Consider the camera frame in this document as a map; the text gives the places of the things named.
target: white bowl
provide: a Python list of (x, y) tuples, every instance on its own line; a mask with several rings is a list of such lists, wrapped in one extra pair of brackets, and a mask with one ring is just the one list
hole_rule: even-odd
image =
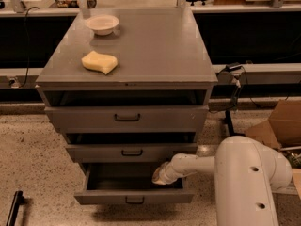
[(119, 19), (112, 15), (97, 15), (86, 20), (86, 26), (98, 35), (108, 35), (119, 24)]

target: speckled floor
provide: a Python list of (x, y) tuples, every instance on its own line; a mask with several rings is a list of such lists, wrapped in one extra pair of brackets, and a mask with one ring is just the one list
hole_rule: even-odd
[[(22, 190), (26, 199), (16, 225), (216, 225), (214, 177), (209, 175), (188, 178), (195, 192), (189, 204), (80, 205), (73, 194), (82, 190), (84, 174), (70, 160), (65, 140), (43, 108), (43, 104), (0, 105), (0, 225), (7, 221), (16, 190)], [(231, 112), (235, 131), (243, 133), (270, 112), (240, 104)], [(224, 116), (224, 112), (208, 114), (198, 154), (214, 155), (216, 145), (228, 136)], [(280, 225), (300, 225), (300, 202), (298, 196), (275, 195)]]

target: cabinet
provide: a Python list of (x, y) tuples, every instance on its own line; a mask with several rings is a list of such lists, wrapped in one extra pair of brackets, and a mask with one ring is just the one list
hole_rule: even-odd
[[(45, 112), (86, 175), (81, 204), (190, 202), (186, 179), (151, 177), (175, 153), (195, 153), (216, 83), (189, 8), (92, 9), (119, 18), (118, 31), (94, 35), (82, 13), (37, 79)], [(90, 51), (115, 56), (104, 75), (86, 70)]]

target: drawer front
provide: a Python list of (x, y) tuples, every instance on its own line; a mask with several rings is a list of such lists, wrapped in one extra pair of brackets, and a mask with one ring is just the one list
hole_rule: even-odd
[(73, 162), (155, 162), (170, 159), (175, 153), (193, 153), (197, 144), (145, 145), (68, 145), (66, 150)]
[(186, 179), (170, 186), (151, 182), (161, 163), (90, 164), (84, 190), (75, 193), (80, 204), (189, 203), (193, 193)]
[(47, 107), (57, 132), (198, 132), (207, 106), (150, 107)]

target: sponge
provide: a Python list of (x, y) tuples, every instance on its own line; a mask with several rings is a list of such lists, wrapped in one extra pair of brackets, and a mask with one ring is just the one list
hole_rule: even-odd
[(114, 56), (99, 54), (95, 51), (91, 51), (84, 56), (82, 63), (86, 69), (104, 74), (110, 73), (118, 65), (118, 61)]

